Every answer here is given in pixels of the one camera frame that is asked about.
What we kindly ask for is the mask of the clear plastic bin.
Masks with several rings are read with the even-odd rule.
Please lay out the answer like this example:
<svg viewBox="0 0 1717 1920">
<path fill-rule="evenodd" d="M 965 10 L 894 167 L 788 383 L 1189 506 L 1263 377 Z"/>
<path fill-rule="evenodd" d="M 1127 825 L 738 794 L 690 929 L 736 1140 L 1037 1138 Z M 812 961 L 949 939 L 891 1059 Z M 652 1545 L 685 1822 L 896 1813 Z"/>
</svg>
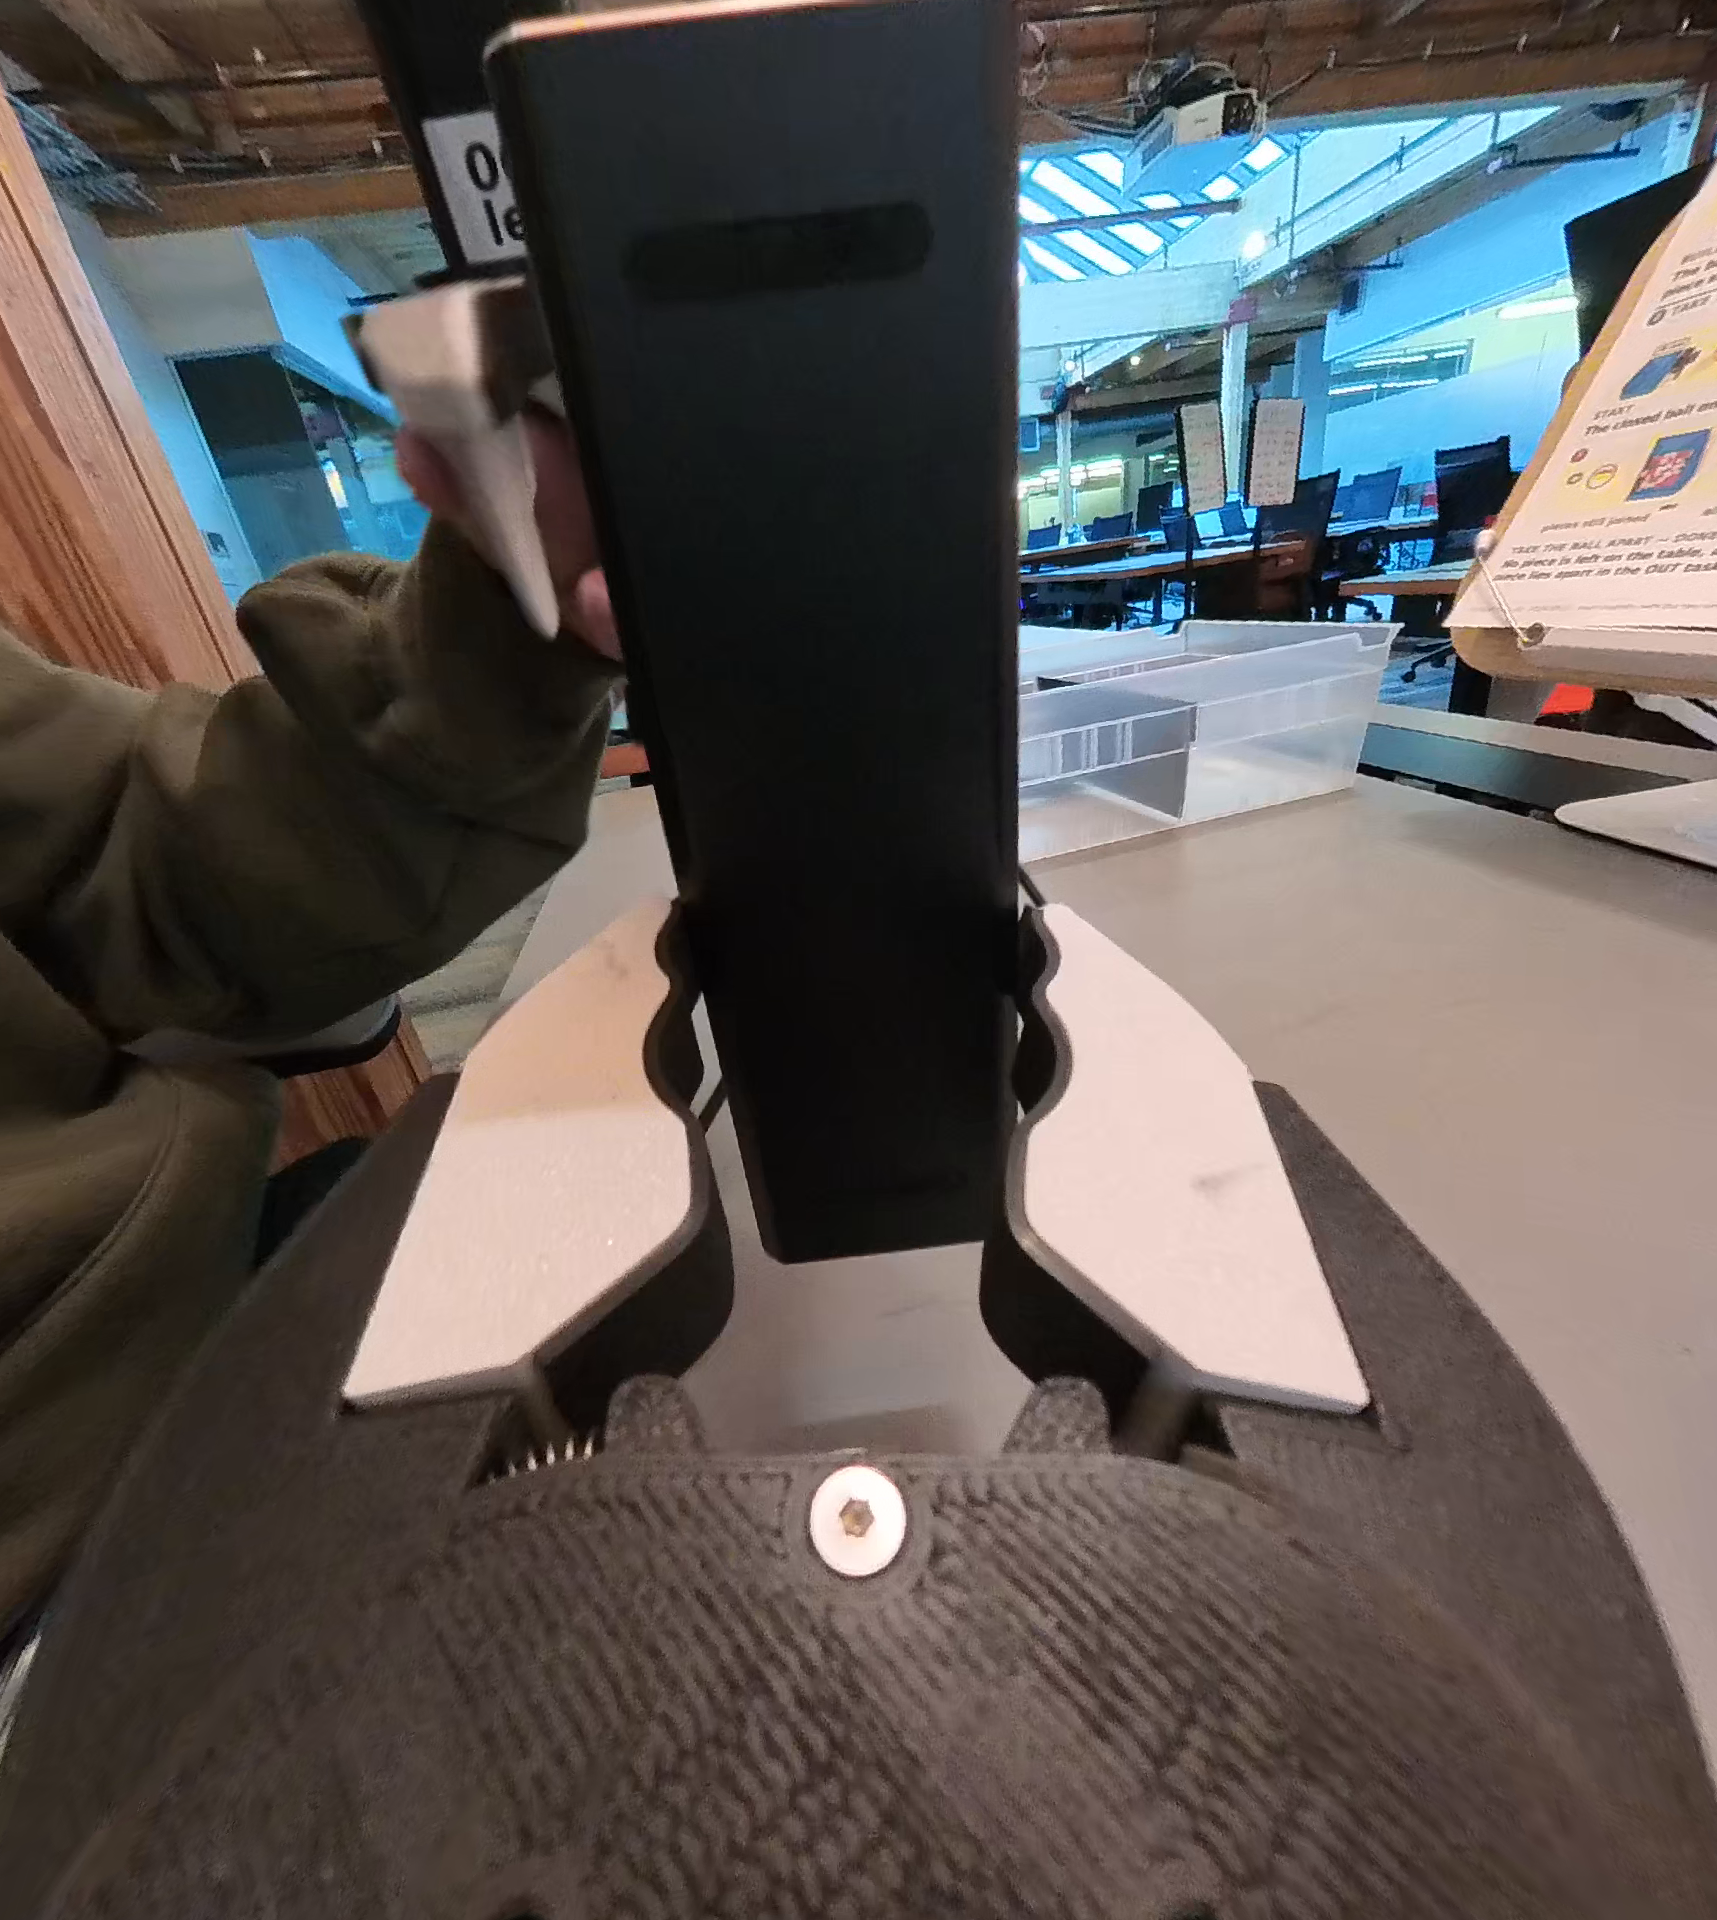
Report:
<svg viewBox="0 0 1717 1920">
<path fill-rule="evenodd" d="M 1397 622 L 1018 628 L 1025 867 L 1347 790 Z"/>
</svg>

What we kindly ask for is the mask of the person's left hand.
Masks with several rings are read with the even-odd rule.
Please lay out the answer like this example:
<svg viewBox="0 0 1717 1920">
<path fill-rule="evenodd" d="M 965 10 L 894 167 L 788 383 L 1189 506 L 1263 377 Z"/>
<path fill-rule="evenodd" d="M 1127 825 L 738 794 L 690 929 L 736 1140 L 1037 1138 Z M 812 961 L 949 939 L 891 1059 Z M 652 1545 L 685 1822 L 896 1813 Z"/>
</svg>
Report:
<svg viewBox="0 0 1717 1920">
<path fill-rule="evenodd" d="M 606 660 L 623 661 L 624 647 L 585 491 L 576 432 L 546 407 L 528 409 L 523 432 L 534 476 L 534 531 L 545 546 L 560 631 Z M 394 433 L 394 462 L 429 515 L 455 530 L 486 565 L 497 565 L 491 540 L 470 513 L 462 476 L 440 447 L 402 423 Z"/>
</svg>

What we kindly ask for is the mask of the ceiling projector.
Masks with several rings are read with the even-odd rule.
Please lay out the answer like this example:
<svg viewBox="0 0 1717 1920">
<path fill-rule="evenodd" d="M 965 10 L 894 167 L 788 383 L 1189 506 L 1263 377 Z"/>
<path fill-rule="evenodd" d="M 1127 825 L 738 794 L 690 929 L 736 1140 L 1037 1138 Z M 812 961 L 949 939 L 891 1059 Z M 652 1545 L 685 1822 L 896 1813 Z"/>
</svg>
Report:
<svg viewBox="0 0 1717 1920">
<path fill-rule="evenodd" d="M 1167 69 L 1136 104 L 1125 167 L 1135 178 L 1178 148 L 1248 138 L 1265 129 L 1267 108 L 1254 87 L 1239 84 L 1232 69 L 1219 60 L 1192 61 Z"/>
</svg>

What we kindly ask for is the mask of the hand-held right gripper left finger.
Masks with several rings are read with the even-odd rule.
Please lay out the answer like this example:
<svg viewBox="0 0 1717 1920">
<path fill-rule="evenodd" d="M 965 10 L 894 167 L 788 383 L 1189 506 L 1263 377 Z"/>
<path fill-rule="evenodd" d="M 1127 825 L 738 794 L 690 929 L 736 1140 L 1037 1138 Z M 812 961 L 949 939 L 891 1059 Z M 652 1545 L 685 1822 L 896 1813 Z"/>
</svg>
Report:
<svg viewBox="0 0 1717 1920">
<path fill-rule="evenodd" d="M 713 1207 L 678 906 L 648 895 L 473 1047 L 342 1377 L 354 1410 L 527 1396 Z"/>
</svg>

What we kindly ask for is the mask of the yellow instruction sheet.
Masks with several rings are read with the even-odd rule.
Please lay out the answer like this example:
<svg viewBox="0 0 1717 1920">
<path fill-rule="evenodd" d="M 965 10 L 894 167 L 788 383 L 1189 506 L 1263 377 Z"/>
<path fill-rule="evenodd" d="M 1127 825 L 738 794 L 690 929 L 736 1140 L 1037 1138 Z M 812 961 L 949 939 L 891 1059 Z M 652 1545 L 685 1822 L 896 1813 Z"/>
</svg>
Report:
<svg viewBox="0 0 1717 1920">
<path fill-rule="evenodd" d="M 1717 693 L 1717 159 L 1449 612 L 1490 677 Z"/>
</svg>

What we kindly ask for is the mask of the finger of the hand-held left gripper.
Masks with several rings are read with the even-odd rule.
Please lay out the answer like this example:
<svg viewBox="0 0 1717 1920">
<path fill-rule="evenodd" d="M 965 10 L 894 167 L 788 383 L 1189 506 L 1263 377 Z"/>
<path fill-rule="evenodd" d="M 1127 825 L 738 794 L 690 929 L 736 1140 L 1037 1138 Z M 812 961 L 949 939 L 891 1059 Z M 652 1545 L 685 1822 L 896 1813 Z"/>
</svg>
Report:
<svg viewBox="0 0 1717 1920">
<path fill-rule="evenodd" d="M 534 631 L 560 631 L 534 518 L 524 420 L 562 418 L 545 317 L 528 282 L 443 282 L 356 307 L 344 338 L 369 383 L 455 478 L 467 525 Z"/>
</svg>

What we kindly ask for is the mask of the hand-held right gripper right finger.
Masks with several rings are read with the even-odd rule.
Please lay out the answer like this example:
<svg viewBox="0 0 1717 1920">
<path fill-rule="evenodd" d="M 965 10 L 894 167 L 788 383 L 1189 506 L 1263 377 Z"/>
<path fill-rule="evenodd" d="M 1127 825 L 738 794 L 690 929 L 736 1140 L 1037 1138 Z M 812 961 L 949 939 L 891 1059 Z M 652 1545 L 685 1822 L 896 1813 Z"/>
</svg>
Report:
<svg viewBox="0 0 1717 1920">
<path fill-rule="evenodd" d="M 1305 1414 L 1370 1389 L 1250 1070 L 1062 904 L 1018 929 L 1017 1114 L 980 1311 L 1030 1379 L 1149 1377 Z"/>
</svg>

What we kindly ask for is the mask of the person's left forearm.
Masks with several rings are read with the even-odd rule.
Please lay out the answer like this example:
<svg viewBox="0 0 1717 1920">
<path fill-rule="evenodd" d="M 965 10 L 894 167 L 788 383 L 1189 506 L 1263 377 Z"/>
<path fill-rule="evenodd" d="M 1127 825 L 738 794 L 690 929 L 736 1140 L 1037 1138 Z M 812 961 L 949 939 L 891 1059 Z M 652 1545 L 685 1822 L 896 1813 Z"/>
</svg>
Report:
<svg viewBox="0 0 1717 1920">
<path fill-rule="evenodd" d="M 0 624 L 0 1090 L 158 1034 L 296 1039 L 582 845 L 617 644 L 541 635 L 453 531 L 235 605 L 257 670 L 135 689 Z"/>
</svg>

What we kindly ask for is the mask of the black USB hub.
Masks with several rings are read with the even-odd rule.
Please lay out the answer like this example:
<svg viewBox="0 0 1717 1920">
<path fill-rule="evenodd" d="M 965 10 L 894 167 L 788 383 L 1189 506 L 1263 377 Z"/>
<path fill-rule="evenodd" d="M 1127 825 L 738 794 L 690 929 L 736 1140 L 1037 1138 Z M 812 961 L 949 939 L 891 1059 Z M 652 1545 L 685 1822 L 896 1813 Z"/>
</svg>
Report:
<svg viewBox="0 0 1717 1920">
<path fill-rule="evenodd" d="M 511 20 L 489 97 L 767 1250 L 989 1236 L 1015 3 Z"/>
</svg>

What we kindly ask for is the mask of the wooden pillar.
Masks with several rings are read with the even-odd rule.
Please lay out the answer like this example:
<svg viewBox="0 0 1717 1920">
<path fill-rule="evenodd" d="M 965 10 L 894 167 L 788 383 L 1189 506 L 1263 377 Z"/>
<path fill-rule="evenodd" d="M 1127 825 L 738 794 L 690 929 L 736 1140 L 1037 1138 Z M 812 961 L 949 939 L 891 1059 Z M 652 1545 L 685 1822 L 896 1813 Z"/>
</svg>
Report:
<svg viewBox="0 0 1717 1920">
<path fill-rule="evenodd" d="M 142 689 L 254 671 L 2 82 L 0 620 Z"/>
</svg>

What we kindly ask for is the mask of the row of office desks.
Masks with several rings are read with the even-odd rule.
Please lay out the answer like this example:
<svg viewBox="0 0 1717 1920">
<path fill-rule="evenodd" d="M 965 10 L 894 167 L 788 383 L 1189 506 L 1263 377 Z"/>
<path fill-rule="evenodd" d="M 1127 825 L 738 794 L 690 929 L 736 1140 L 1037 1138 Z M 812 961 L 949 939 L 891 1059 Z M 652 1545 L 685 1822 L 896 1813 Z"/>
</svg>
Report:
<svg viewBox="0 0 1717 1920">
<path fill-rule="evenodd" d="M 1018 577 L 1026 622 L 1128 626 L 1136 617 L 1342 620 L 1397 612 L 1442 634 L 1477 538 L 1516 479 L 1508 435 L 1436 450 L 1421 488 L 1427 513 L 1399 518 L 1401 468 L 1302 478 L 1288 501 L 1258 506 L 1242 542 L 1204 542 L 1201 518 L 1165 515 L 1163 544 L 1114 560 L 1037 568 Z"/>
</svg>

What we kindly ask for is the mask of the black monitor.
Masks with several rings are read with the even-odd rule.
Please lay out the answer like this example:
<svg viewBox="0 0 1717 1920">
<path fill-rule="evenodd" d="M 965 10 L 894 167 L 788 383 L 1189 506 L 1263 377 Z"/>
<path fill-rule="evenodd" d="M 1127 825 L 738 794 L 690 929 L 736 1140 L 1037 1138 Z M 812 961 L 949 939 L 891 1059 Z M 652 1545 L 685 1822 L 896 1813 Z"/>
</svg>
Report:
<svg viewBox="0 0 1717 1920">
<path fill-rule="evenodd" d="M 1688 206 L 1711 164 L 1697 162 L 1564 224 L 1576 350 L 1585 357 L 1651 247 Z"/>
</svg>

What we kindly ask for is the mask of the grey desk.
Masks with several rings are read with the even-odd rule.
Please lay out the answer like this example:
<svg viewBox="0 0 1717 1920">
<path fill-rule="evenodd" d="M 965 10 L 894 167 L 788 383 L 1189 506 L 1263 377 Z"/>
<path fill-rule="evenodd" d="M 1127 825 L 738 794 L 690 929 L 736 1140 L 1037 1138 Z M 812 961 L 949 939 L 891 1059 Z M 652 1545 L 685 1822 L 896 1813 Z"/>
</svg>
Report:
<svg viewBox="0 0 1717 1920">
<path fill-rule="evenodd" d="M 1717 1776 L 1717 874 L 1359 780 L 1034 875 L 1291 1091 L 1511 1343 Z"/>
</svg>

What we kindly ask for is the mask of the person's green hoodie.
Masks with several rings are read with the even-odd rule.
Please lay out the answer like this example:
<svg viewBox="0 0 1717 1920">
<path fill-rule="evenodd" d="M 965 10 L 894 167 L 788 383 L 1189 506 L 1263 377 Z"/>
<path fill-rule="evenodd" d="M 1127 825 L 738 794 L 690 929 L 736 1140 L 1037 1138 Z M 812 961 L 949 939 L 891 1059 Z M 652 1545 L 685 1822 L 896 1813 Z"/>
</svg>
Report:
<svg viewBox="0 0 1717 1920">
<path fill-rule="evenodd" d="M 0 1058 L 0 1643 L 241 1289 L 278 1108 L 254 1067 Z"/>
</svg>

